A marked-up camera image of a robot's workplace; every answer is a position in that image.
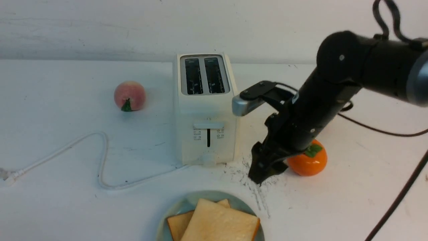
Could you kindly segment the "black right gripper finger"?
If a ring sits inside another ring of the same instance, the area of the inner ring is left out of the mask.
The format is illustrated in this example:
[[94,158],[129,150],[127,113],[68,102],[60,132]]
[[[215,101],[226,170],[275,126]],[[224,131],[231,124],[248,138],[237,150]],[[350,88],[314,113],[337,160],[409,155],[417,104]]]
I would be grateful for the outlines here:
[[285,163],[286,159],[286,156],[266,156],[264,158],[264,181],[286,171],[288,168],[288,165]]

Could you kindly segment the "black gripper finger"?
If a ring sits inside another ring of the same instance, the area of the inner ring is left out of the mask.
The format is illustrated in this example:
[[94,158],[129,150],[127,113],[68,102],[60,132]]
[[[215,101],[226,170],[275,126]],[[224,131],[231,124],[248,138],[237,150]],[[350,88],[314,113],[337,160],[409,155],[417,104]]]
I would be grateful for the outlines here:
[[266,153],[261,142],[255,143],[251,149],[251,165],[248,177],[255,184],[261,184],[268,178],[268,164],[266,164]]

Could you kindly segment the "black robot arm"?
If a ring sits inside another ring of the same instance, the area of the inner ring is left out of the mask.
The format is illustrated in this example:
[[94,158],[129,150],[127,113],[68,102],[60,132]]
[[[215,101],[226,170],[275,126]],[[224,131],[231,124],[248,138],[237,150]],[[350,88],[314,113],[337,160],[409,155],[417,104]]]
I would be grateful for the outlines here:
[[261,184],[283,173],[283,161],[302,154],[362,88],[427,107],[427,43],[335,32],[321,43],[316,67],[295,95],[272,81],[243,91],[242,99],[263,100],[278,111],[266,119],[266,138],[251,150],[249,179]]

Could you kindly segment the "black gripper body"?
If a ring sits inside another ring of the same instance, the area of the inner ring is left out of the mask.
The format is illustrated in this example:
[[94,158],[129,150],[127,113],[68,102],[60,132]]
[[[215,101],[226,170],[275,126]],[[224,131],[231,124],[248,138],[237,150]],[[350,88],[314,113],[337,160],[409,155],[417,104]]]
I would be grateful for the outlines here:
[[293,157],[304,152],[315,134],[282,114],[271,114],[265,121],[268,133],[262,144],[266,156]]

